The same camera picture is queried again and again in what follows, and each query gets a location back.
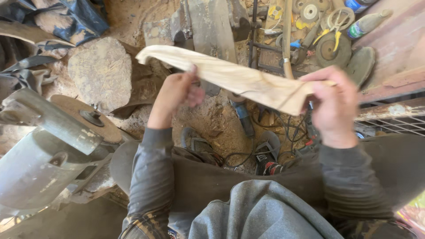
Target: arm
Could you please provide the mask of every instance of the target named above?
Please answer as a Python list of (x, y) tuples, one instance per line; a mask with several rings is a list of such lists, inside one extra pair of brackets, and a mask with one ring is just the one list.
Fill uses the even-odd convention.
[(372, 158), (354, 134), (353, 119), (358, 103), (356, 86), (336, 67), (314, 72), (302, 80), (336, 82), (333, 87), (315, 83), (312, 113), (313, 125), (322, 137), (319, 161), (333, 225), (345, 238), (390, 231), (377, 229), (382, 227), (398, 230), (395, 224), (389, 223), (393, 220), (393, 212), (371, 168)]
[(181, 103), (200, 104), (205, 92), (192, 86), (196, 68), (167, 77), (153, 105), (143, 141), (133, 162), (128, 214), (120, 239), (163, 239), (174, 197), (171, 120)]

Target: plastic bottle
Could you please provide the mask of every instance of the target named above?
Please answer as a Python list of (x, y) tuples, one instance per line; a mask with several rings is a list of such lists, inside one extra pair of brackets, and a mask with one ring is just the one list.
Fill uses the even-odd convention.
[(387, 17), (391, 16), (393, 11), (390, 9), (383, 10), (381, 13), (374, 13), (360, 18), (347, 29), (347, 35), (350, 38), (359, 38), (364, 34), (373, 31)]
[(355, 14), (363, 12), (378, 0), (344, 0), (346, 7), (351, 8)]

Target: metal grate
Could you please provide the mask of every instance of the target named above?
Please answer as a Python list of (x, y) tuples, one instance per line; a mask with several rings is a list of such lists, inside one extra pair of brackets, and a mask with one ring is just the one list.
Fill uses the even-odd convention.
[(355, 123), (356, 130), (374, 136), (376, 131), (399, 134), (418, 134), (425, 137), (425, 116), (375, 119)]

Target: gray pants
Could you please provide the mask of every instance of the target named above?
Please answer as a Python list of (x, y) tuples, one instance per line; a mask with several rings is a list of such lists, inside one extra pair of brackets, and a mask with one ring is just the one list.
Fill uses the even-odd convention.
[[(127, 194), (138, 143), (134, 141), (121, 145), (110, 167), (112, 176)], [(425, 190), (425, 138), (390, 134), (364, 139), (361, 144), (373, 158), (372, 168), (394, 211)], [(305, 155), (298, 166), (272, 176), (241, 174), (213, 166), (204, 154), (178, 147), (174, 147), (173, 156), (175, 196), (169, 219), (170, 225), (177, 231), (188, 231), (193, 219), (209, 202), (215, 199), (227, 202), (232, 187), (250, 179), (277, 181), (326, 216), (327, 206), (317, 154)]]

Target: tree stump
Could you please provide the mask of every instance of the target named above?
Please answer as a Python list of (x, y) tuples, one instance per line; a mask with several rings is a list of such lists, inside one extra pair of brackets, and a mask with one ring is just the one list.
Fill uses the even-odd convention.
[(156, 64), (153, 72), (150, 66), (139, 64), (134, 58), (138, 52), (136, 47), (106, 37), (71, 57), (68, 73), (87, 104), (125, 119), (136, 106), (155, 101), (169, 74), (156, 74), (161, 65)]

